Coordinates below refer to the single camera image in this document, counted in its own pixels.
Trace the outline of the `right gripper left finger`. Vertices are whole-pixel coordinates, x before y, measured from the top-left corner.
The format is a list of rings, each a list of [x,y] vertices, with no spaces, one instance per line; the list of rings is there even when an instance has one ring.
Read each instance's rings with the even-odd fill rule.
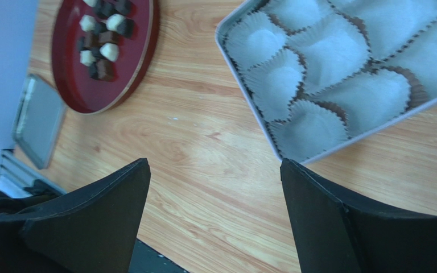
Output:
[[[0,272],[127,272],[150,180],[141,158],[64,195],[0,191]]]

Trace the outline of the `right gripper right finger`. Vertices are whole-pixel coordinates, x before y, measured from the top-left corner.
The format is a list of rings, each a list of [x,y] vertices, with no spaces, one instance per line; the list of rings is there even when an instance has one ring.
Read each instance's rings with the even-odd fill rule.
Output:
[[[437,216],[366,197],[290,159],[280,172],[302,272],[437,272]]]

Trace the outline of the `pink chocolate tin box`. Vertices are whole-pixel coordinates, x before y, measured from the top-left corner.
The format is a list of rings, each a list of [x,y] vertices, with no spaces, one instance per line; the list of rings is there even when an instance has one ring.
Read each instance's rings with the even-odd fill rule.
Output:
[[[278,159],[437,105],[437,1],[245,1],[215,38]]]

